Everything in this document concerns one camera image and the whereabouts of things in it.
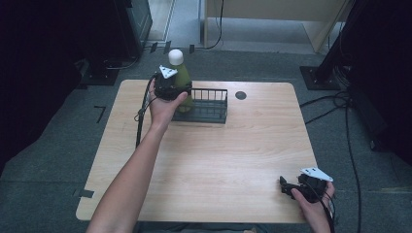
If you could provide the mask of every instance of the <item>black wire basket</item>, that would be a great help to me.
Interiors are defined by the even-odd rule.
[[[227,89],[193,88],[192,104],[181,105],[174,121],[226,123]]]

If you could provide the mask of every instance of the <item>wooden table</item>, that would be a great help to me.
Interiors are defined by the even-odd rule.
[[[110,182],[133,153],[147,81],[124,81],[86,183],[78,219],[89,220]],[[182,222],[304,222],[281,193],[279,177],[297,183],[317,166],[290,83],[193,82],[228,91],[226,124],[170,123],[139,220]],[[247,98],[239,100],[237,91]],[[150,124],[147,111],[143,134]]]

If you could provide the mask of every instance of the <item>round hole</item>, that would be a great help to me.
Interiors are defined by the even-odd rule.
[[[237,91],[235,94],[236,98],[239,100],[244,100],[246,99],[246,93],[243,91]]]

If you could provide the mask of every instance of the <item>black controller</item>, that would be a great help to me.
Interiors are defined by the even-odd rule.
[[[294,199],[292,194],[292,188],[299,190],[306,200],[310,203],[315,203],[319,201],[319,198],[325,193],[326,181],[309,177],[306,174],[301,174],[297,180],[300,185],[288,183],[285,178],[281,177],[279,183],[281,184],[282,193],[286,193],[292,199]]]
[[[165,79],[161,73],[155,73],[154,95],[163,100],[175,100],[180,93],[187,92],[191,94],[191,82],[184,87],[174,85],[175,76]]]

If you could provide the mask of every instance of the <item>human arm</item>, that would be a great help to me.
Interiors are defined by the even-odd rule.
[[[150,87],[152,124],[135,152],[122,167],[100,200],[87,232],[131,232],[149,188],[161,139],[184,92],[171,102],[155,99]]]
[[[334,186],[331,182],[327,183],[327,195],[324,195],[322,201],[325,206],[329,207],[329,197],[332,197],[334,194]],[[299,203],[300,209],[303,212],[306,220],[308,221],[310,227],[315,233],[329,233],[330,227],[327,221],[326,213],[323,205],[320,202],[310,203],[305,197],[299,192],[296,188],[292,189],[292,194],[294,199]]]

